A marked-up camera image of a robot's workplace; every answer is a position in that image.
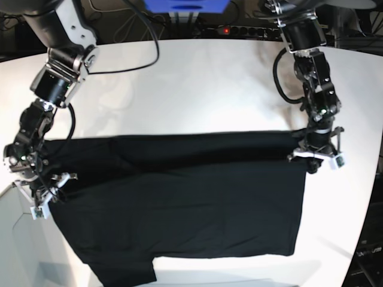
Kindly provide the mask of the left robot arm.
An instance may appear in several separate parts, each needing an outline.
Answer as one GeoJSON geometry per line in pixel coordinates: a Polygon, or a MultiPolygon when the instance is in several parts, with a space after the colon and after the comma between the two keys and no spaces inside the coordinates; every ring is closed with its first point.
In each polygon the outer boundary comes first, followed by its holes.
{"type": "Polygon", "coordinates": [[[273,20],[281,34],[285,47],[273,63],[273,79],[282,98],[291,104],[300,104],[306,112],[308,123],[298,136],[300,142],[289,156],[293,161],[302,158],[307,171],[314,174],[326,161],[336,168],[344,165],[340,145],[332,143],[332,137],[344,131],[333,127],[341,102],[330,77],[330,66],[320,47],[327,44],[326,36],[319,24],[316,8],[322,1],[265,1],[267,17],[273,20]],[[304,95],[290,99],[282,91],[277,70],[285,53],[294,58],[294,74],[302,83],[304,95]]]}

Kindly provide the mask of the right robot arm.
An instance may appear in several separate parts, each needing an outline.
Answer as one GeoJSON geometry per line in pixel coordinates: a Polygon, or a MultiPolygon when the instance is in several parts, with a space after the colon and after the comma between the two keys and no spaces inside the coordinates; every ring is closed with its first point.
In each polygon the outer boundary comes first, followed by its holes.
{"type": "Polygon", "coordinates": [[[58,200],[57,192],[70,179],[65,173],[55,184],[50,182],[44,136],[58,109],[74,113],[70,101],[92,75],[90,69],[99,54],[96,33],[76,1],[1,1],[1,12],[21,15],[47,47],[47,60],[31,84],[37,98],[23,111],[19,131],[4,149],[8,170],[19,176],[14,185],[20,192],[27,185],[31,193],[26,198],[39,208],[58,200]]]}

